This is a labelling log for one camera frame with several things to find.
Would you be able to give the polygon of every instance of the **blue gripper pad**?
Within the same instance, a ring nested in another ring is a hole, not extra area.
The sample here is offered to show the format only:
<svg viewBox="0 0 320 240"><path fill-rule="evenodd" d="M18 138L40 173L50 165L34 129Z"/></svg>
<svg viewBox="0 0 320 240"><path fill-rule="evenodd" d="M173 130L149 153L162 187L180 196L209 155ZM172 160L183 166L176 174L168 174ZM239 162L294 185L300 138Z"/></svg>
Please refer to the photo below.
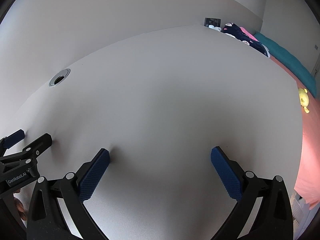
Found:
<svg viewBox="0 0 320 240"><path fill-rule="evenodd" d="M24 136L25 134L23 130L20 129L19 131L16 131L4 139L3 147L5 149L10 149L13 145L17 144L19 141L22 141Z"/></svg>
<svg viewBox="0 0 320 240"><path fill-rule="evenodd" d="M213 148L211 151L211 162L224 187L228 191L229 196L239 202L242 198L241 182L223 155L224 153L221 153L219 147Z"/></svg>
<svg viewBox="0 0 320 240"><path fill-rule="evenodd" d="M110 164L110 155L106 149L103 149L100 156L91 165L88 172L78 185L79 199L81 202L91 198L100 179Z"/></svg>

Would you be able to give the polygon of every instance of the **white table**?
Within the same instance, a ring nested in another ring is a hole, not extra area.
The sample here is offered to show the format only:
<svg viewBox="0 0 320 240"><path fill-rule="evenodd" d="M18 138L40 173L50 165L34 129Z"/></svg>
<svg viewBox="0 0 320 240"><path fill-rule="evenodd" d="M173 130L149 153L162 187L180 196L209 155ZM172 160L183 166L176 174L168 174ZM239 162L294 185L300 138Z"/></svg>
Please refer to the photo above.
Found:
<svg viewBox="0 0 320 240"><path fill-rule="evenodd" d="M7 135L23 129L26 138L9 152L51 134L38 169L58 179L108 149L112 163L84 202L108 238L210 239L235 204L210 162L217 145L244 170L281 175L291 194L302 142L297 86L246 44L177 27L117 42L69 68L11 119ZM32 185L22 189L25 204L31 194Z"/></svg>

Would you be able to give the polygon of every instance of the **orange bedspread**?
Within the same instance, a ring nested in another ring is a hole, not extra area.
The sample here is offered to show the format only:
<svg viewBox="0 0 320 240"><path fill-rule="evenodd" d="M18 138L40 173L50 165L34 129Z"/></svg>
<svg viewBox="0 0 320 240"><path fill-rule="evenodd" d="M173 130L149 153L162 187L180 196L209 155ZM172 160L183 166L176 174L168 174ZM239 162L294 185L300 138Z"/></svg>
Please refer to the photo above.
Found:
<svg viewBox="0 0 320 240"><path fill-rule="evenodd" d="M273 56L272 61L282 67L297 82L298 88L306 88L301 81ZM310 112L302 112L302 152L295 191L302 196L310 209L320 202L320 101L310 93Z"/></svg>

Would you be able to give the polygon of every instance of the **round metal joint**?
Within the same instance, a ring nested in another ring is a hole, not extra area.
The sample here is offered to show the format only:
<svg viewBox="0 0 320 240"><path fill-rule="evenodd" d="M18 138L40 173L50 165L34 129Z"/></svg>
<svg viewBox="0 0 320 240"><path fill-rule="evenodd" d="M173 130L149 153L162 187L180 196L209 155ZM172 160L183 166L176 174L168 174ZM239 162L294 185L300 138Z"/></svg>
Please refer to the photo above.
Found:
<svg viewBox="0 0 320 240"><path fill-rule="evenodd" d="M253 172L251 172L251 171L247 171L247 172L245 173L245 175L246 175L248 178L253 178L253 177L254 177L254 174L253 174Z"/></svg>
<svg viewBox="0 0 320 240"><path fill-rule="evenodd" d="M40 178L38 179L38 182L39 182L39 183L44 182L44 177L40 177Z"/></svg>
<svg viewBox="0 0 320 240"><path fill-rule="evenodd" d="M66 79L66 77L70 74L70 69L66 68L61 70L58 74L56 74L49 82L49 87L54 87L60 84L62 81Z"/></svg>
<svg viewBox="0 0 320 240"><path fill-rule="evenodd" d="M70 173L68 173L68 174L66 175L66 178L67 178L67 179L72 179L74 176L75 176L74 173L70 172Z"/></svg>
<svg viewBox="0 0 320 240"><path fill-rule="evenodd" d="M283 181L282 177L279 176L279 175L276 176L276 180L279 181L279 182Z"/></svg>

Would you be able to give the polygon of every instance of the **yellow stuffed animal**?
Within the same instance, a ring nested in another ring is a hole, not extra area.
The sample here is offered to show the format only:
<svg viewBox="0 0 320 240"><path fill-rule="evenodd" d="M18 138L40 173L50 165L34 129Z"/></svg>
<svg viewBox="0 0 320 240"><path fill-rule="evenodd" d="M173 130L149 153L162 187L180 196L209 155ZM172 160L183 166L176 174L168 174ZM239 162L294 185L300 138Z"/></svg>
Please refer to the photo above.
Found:
<svg viewBox="0 0 320 240"><path fill-rule="evenodd" d="M299 88L298 90L299 90L300 104L301 106L303 106L304 111L306 111L306 113L309 113L309 109L307 108L307 106L309 105L309 97L307 95L308 90L302 89L302 88Z"/></svg>

